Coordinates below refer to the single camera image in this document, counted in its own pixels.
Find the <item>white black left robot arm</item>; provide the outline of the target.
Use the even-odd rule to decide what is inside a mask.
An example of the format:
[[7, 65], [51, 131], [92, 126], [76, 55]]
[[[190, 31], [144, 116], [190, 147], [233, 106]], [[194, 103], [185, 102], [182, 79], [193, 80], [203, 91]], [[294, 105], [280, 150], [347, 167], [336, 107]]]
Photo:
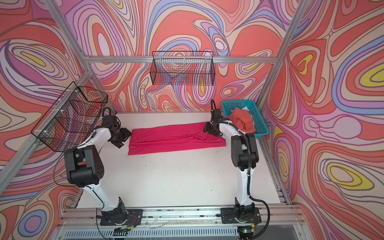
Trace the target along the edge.
[[103, 226], [125, 224], [128, 213], [123, 200], [102, 185], [105, 168], [100, 151], [108, 143], [120, 149], [132, 133], [121, 126], [109, 107], [73, 110], [57, 122], [51, 144], [64, 153], [67, 181], [97, 201]]

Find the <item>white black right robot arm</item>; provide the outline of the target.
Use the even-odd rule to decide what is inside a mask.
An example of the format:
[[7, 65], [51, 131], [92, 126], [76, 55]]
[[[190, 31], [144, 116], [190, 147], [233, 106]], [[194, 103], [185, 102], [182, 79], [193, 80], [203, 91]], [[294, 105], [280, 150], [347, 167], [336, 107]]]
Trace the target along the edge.
[[217, 108], [211, 100], [211, 120], [204, 132], [231, 141], [231, 160], [238, 170], [238, 193], [234, 206], [221, 208], [223, 224], [239, 224], [240, 240], [255, 240], [269, 226], [271, 211], [264, 200], [252, 196], [253, 175], [260, 160], [257, 140], [268, 133], [256, 104], [251, 100], [224, 101]]

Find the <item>magenta t shirt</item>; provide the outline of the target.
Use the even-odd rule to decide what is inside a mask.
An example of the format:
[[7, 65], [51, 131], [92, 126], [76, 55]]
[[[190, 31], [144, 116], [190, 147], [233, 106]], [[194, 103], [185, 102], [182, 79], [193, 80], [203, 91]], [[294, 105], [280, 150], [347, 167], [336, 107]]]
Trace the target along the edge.
[[169, 125], [134, 129], [129, 142], [129, 156], [167, 153], [226, 146], [223, 137], [204, 132], [205, 123]]

